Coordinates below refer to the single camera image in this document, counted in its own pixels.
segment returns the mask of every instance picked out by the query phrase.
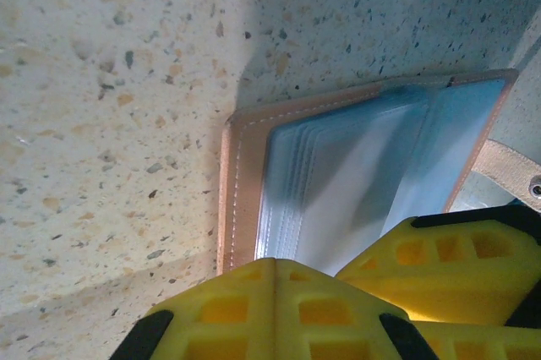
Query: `speckled countertop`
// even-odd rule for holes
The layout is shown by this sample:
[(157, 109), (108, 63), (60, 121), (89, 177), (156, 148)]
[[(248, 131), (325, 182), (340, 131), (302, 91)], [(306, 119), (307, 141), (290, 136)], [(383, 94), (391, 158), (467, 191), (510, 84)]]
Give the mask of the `speckled countertop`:
[(0, 357), (107, 358), (214, 275), (236, 107), (515, 66), (493, 137), (541, 160), (539, 2), (0, 0)]

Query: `yellow plastic object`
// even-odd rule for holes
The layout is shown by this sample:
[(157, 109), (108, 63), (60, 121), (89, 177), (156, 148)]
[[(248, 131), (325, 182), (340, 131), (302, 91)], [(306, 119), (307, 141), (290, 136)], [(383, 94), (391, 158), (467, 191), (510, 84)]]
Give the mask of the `yellow plastic object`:
[(410, 319), (480, 325), (503, 325), (541, 278), (541, 248), (525, 232), (496, 220), (421, 228), (413, 220), (336, 278), (395, 304)]
[(400, 360), (379, 315), (406, 314), (299, 263), (260, 259), (157, 304), (151, 360)]
[(541, 330), (413, 322), (440, 360), (541, 360)]

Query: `card holder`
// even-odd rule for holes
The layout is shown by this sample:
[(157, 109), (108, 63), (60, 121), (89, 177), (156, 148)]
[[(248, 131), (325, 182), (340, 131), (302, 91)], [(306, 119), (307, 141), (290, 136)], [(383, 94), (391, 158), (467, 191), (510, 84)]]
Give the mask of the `card holder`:
[(449, 209), (516, 76), (391, 79), (235, 112), (222, 137), (218, 273), (271, 255), (333, 274), (393, 218)]

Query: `black plastic edge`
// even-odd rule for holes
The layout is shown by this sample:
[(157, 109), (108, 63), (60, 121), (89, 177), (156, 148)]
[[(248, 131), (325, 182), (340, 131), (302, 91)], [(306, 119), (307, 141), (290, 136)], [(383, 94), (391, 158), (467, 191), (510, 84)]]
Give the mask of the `black plastic edge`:
[(541, 329), (541, 280), (522, 300), (515, 312), (505, 322), (505, 326)]
[(435, 227), (476, 221), (498, 221), (525, 232), (541, 245), (541, 215), (521, 205), (504, 205), (481, 210), (464, 210), (446, 214), (420, 216), (412, 221), (412, 227)]
[(439, 360), (413, 324), (393, 314), (381, 314), (380, 322), (402, 360)]
[(109, 360), (150, 360), (173, 316), (162, 310), (139, 319)]

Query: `beige strap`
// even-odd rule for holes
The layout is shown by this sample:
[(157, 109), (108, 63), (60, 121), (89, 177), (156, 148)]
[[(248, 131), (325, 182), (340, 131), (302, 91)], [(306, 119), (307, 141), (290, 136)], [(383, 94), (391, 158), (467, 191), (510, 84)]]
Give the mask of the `beige strap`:
[(472, 170), (541, 212), (541, 166), (511, 147), (488, 139)]

